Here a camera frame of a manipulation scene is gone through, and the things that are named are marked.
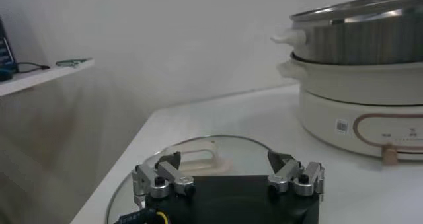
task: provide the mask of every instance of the white lid handle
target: white lid handle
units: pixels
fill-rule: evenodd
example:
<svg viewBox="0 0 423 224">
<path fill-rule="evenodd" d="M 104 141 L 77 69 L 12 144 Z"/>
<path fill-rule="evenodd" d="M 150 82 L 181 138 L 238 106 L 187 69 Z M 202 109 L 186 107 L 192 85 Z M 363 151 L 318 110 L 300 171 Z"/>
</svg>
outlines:
<svg viewBox="0 0 423 224">
<path fill-rule="evenodd" d="M 277 44 L 289 44 L 291 46 L 304 45 L 307 37 L 303 30 L 287 29 L 282 34 L 275 35 L 270 38 Z"/>
</svg>

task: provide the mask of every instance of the control panel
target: control panel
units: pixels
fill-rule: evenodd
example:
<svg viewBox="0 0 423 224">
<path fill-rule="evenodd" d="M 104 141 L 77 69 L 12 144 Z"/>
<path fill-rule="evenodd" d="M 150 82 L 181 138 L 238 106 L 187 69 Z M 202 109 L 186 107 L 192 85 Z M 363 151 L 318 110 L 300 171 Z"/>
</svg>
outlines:
<svg viewBox="0 0 423 224">
<path fill-rule="evenodd" d="M 367 114 L 356 120 L 354 131 L 374 146 L 423 149 L 423 114 Z"/>
</svg>

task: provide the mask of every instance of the black cable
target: black cable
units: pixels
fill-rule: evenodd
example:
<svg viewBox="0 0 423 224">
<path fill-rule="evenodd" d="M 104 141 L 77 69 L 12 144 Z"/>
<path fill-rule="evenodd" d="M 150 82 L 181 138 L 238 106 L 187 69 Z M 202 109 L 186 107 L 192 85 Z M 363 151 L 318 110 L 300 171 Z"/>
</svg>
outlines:
<svg viewBox="0 0 423 224">
<path fill-rule="evenodd" d="M 30 73 L 30 72 L 37 71 L 37 70 L 40 70 L 40 69 L 41 70 L 46 70 L 46 69 L 49 69 L 50 68 L 50 66 L 47 66 L 47 65 L 40 65 L 40 64 L 31 63 L 31 62 L 20 62 L 20 63 L 17 63 L 17 66 L 19 66 L 19 65 L 33 65 L 33 66 L 38 67 L 36 69 L 30 69 L 30 70 L 27 70 L 27 71 L 19 71 L 18 73 L 20 73 L 20 74 Z"/>
</svg>

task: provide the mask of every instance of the label sticker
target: label sticker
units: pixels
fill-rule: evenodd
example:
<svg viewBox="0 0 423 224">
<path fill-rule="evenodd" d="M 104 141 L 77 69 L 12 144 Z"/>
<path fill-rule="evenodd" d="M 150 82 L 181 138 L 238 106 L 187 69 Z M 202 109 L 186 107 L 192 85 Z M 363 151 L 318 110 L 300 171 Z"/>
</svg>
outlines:
<svg viewBox="0 0 423 224">
<path fill-rule="evenodd" d="M 341 135 L 346 135 L 348 133 L 348 121 L 337 119 L 335 123 L 335 130 Z"/>
</svg>

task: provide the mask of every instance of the yellow wire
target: yellow wire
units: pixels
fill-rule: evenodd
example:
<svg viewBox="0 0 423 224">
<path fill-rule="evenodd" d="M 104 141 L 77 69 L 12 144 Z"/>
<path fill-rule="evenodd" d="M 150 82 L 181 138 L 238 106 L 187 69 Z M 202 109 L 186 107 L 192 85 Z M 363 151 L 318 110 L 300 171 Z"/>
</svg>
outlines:
<svg viewBox="0 0 423 224">
<path fill-rule="evenodd" d="M 163 212 L 158 211 L 156 212 L 156 215 L 160 215 L 160 217 L 162 217 L 163 220 L 165 221 L 165 224 L 169 224 L 169 220 L 167 219 L 167 216 Z"/>
</svg>

